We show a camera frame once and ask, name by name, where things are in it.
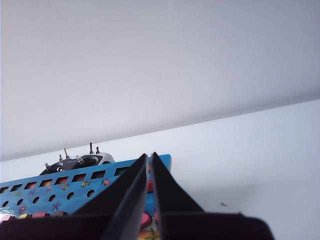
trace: fish sticker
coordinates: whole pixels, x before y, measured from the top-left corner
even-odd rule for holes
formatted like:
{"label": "fish sticker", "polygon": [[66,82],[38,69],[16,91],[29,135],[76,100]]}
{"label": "fish sticker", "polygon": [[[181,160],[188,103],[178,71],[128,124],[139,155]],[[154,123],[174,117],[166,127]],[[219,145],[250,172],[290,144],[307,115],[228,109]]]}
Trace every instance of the fish sticker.
{"label": "fish sticker", "polygon": [[65,191],[65,190],[67,190],[67,188],[70,186],[70,184],[66,184],[66,185],[64,185],[61,189],[63,190],[63,191]]}
{"label": "fish sticker", "polygon": [[29,194],[32,194],[32,195],[33,195],[33,194],[36,193],[36,191],[37,191],[37,189],[31,189],[30,192],[29,192]]}
{"label": "fish sticker", "polygon": [[58,201],[56,204],[53,204],[53,205],[52,205],[53,208],[52,208],[51,211],[53,211],[54,209],[56,209],[56,210],[58,211],[58,210],[59,210],[58,208],[59,208],[60,205],[61,205],[61,203],[59,203],[59,201]]}
{"label": "fish sticker", "polygon": [[19,214],[22,214],[26,209],[27,209],[26,206],[22,206],[22,207],[19,209]]}
{"label": "fish sticker", "polygon": [[17,196],[20,196],[22,194],[22,192],[18,191],[14,196],[17,197]]}
{"label": "fish sticker", "polygon": [[109,179],[105,179],[105,180],[101,181],[100,185],[103,184],[103,186],[107,186],[107,185],[109,185],[109,183],[110,183],[110,180]]}
{"label": "fish sticker", "polygon": [[81,184],[81,187],[84,188],[88,185],[90,185],[91,181],[84,181],[82,184]]}

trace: pink object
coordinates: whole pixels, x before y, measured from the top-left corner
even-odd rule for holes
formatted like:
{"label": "pink object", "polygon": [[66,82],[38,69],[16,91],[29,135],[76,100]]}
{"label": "pink object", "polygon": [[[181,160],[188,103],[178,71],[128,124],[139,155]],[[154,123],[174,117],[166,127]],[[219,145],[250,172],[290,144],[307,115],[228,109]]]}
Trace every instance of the pink object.
{"label": "pink object", "polygon": [[49,213],[46,213],[45,211],[41,211],[41,212],[36,212],[32,215],[33,218],[43,218],[46,216],[49,216]]}
{"label": "pink object", "polygon": [[67,215],[67,213],[64,211],[56,211],[53,214],[51,214],[51,217],[63,217],[65,215]]}
{"label": "pink object", "polygon": [[11,221],[13,219],[15,219],[16,217],[15,216],[11,216],[11,215],[4,215],[1,220],[0,220],[0,223],[2,223],[3,221]]}
{"label": "pink object", "polygon": [[152,223],[152,217],[146,214],[145,212],[142,214],[141,227],[140,229],[145,228],[149,224]]}

